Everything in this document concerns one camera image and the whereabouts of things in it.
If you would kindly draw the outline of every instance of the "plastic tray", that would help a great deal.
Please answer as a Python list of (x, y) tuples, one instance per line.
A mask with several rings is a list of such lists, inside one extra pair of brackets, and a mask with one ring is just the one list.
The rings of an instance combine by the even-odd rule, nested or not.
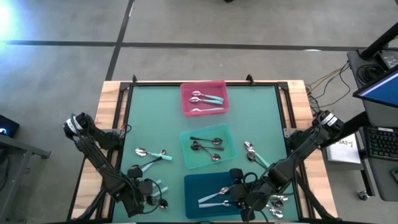
[[(229, 109), (229, 101), (228, 94), (226, 91), (226, 83), (224, 80), (217, 81), (209, 81), (209, 82), (194, 82), (194, 83), (183, 83), (180, 87), (181, 90), (181, 106), (182, 112), (185, 116), (198, 116), (198, 115), (206, 115), (206, 114), (219, 114), (225, 113)], [(213, 103), (191, 103), (189, 99), (192, 97), (193, 91), (200, 91), (202, 94), (213, 95), (222, 97), (224, 99), (222, 105), (216, 105)], [(203, 100), (211, 100), (204, 96), (200, 96), (199, 98)], [(213, 111), (192, 111), (194, 108), (198, 108), (201, 110), (211, 109), (211, 108), (224, 108), (223, 110), (213, 110)]]
[[(219, 161), (212, 161), (210, 154), (206, 151), (200, 150), (192, 150), (191, 145), (193, 140), (190, 137), (197, 137), (203, 139), (214, 139), (221, 138), (223, 143), (218, 146), (224, 147), (224, 151), (216, 150), (216, 149), (207, 149), (210, 153), (217, 153), (221, 156)], [(184, 155), (185, 165), (188, 169), (194, 169), (198, 167), (203, 167), (207, 165), (216, 164), (218, 162), (223, 162), (228, 159), (232, 159), (236, 156), (236, 149), (232, 142), (231, 132), (229, 131), (229, 127), (226, 123), (216, 124), (213, 126), (209, 126), (206, 128), (197, 129), (194, 131), (187, 131), (180, 134), (181, 147)], [(214, 146), (209, 141), (198, 141), (202, 146)]]
[[(222, 215), (239, 215), (240, 210), (234, 205), (230, 207), (217, 206), (210, 208), (199, 208), (198, 206), (199, 199), (217, 193), (223, 187), (230, 186), (232, 186), (232, 177), (229, 172), (186, 175), (184, 178), (184, 188), (185, 215), (187, 218), (194, 219)], [(224, 200), (232, 201), (233, 198), (230, 194), (217, 195), (203, 203), (221, 203)]]

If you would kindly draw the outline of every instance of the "paper sheet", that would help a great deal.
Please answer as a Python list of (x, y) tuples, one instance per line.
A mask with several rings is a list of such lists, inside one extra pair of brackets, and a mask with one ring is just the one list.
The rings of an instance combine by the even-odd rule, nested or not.
[(326, 148), (329, 161), (361, 163), (355, 134), (340, 139)]

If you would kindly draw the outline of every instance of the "teal plastic bin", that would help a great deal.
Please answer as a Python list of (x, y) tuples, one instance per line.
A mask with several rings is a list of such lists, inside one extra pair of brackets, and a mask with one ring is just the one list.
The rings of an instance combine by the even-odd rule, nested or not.
[[(205, 150), (199, 149), (195, 151), (191, 149), (191, 145), (193, 143), (193, 140), (190, 139), (191, 136), (202, 139), (221, 138), (223, 140), (223, 143), (217, 146), (224, 147), (223, 151), (216, 149), (207, 149), (207, 151), (209, 151), (210, 153), (219, 154), (221, 159), (219, 161), (212, 161), (210, 154), (207, 153)], [(216, 124), (193, 131), (182, 132), (180, 134), (180, 140), (185, 165), (188, 169), (195, 169), (207, 165), (212, 165), (236, 157), (236, 149), (232, 141), (231, 131), (229, 131), (229, 127), (226, 123)], [(202, 146), (215, 146), (209, 141), (198, 142)]]

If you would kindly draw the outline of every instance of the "wheel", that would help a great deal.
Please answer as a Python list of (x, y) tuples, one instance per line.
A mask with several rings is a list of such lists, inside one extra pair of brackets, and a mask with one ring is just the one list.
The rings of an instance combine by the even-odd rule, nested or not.
[(358, 197), (359, 197), (359, 199), (365, 201), (365, 200), (367, 200), (369, 198), (369, 195), (368, 195), (368, 193), (365, 190), (363, 190), (361, 192), (358, 192)]

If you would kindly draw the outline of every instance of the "green table surface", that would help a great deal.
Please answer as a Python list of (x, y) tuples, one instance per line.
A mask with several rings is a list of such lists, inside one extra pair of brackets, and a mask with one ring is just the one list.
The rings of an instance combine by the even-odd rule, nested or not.
[[(240, 168), (244, 173), (261, 175), (264, 169), (246, 158), (245, 140), (254, 144), (256, 151), (270, 164), (286, 157), (283, 130), (274, 86), (228, 86), (229, 110), (224, 114), (186, 117), (181, 110), (179, 86), (136, 86), (133, 89), (128, 124), (132, 129), (126, 135), (121, 170), (126, 173), (133, 164), (144, 164), (153, 157), (140, 157), (135, 148), (150, 152), (166, 149), (173, 161), (160, 161), (144, 173), (144, 178), (162, 180), (160, 187), (169, 188), (163, 198), (169, 203), (166, 210), (157, 209), (147, 215), (131, 218), (122, 203), (114, 208), (113, 222), (189, 222), (189, 221), (241, 221), (240, 215), (209, 217), (189, 220), (185, 216), (183, 178), (190, 174), (226, 172)], [(231, 160), (197, 169), (187, 169), (180, 143), (180, 133), (227, 123), (238, 155)], [(285, 192), (292, 192), (290, 186)], [(283, 220), (298, 220), (294, 196), (284, 203)], [(269, 220), (275, 220), (264, 209)], [(263, 220), (257, 212), (256, 220)]]

